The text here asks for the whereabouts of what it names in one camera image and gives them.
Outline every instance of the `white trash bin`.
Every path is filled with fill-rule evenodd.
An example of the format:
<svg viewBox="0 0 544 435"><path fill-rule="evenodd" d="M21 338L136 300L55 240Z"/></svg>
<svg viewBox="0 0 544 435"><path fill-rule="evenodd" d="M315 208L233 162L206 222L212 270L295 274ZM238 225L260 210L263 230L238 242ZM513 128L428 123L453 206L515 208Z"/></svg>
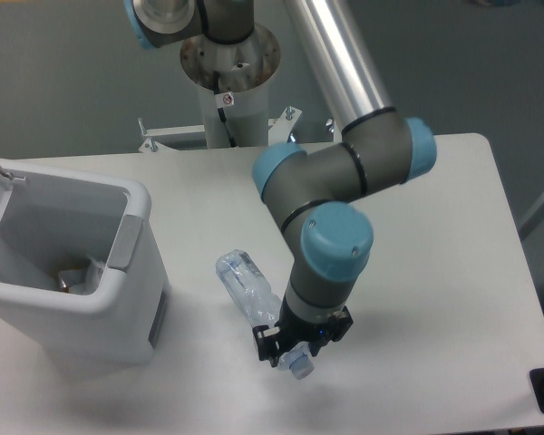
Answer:
<svg viewBox="0 0 544 435"><path fill-rule="evenodd" d="M169 282L139 182L0 160L0 317L46 349L145 363ZM89 295L60 271L106 263Z"/></svg>

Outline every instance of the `sticker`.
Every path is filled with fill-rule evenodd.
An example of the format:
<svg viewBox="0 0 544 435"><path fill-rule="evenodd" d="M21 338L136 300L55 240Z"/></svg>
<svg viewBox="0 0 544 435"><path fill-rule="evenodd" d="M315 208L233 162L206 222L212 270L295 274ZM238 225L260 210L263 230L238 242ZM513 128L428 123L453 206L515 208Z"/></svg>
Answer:
<svg viewBox="0 0 544 435"><path fill-rule="evenodd" d="M234 105L234 94L232 92L218 93L216 94L216 106L218 109Z"/></svg>

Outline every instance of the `gray floor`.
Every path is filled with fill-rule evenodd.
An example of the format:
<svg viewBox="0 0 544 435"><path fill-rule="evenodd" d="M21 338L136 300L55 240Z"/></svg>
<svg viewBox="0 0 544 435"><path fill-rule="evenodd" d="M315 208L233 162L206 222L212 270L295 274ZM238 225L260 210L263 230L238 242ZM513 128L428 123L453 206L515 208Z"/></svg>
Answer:
<svg viewBox="0 0 544 435"><path fill-rule="evenodd" d="M544 189L544 5L481 8L447 0L351 0L400 111L436 133L491 141L512 213ZM282 44L271 114L305 111L303 140L321 140L329 116L279 0L257 20ZM145 52L122 2L0 4L0 157L133 152L148 127L198 124L179 47ZM525 244L544 301L544 226Z"/></svg>

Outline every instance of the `clear plastic bottle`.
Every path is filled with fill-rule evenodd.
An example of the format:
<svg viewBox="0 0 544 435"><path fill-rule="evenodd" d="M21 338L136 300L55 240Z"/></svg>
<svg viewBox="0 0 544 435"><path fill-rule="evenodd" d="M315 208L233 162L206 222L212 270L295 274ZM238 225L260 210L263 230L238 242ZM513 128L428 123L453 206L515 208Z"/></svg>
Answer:
<svg viewBox="0 0 544 435"><path fill-rule="evenodd" d="M280 315L280 298L272 293L270 283L244 251L236 249L216 263L216 273L236 306L252 327L273 327ZM298 380L315 368L308 355L308 343L302 342L280 357L277 368L288 370Z"/></svg>

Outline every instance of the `white table surface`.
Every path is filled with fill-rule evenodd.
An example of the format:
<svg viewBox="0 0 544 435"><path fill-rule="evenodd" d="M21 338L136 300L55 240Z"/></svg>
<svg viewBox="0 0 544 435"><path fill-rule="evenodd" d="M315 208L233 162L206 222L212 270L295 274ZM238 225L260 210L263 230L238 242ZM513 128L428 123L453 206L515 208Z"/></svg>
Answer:
<svg viewBox="0 0 544 435"><path fill-rule="evenodd" d="M354 326L298 382L259 362L215 274L249 252L282 295L292 257L251 178L260 150L40 159L138 179L173 293L147 366L47 354L0 320L0 434L430 434L544 424L544 320L488 142L355 202L374 226Z"/></svg>

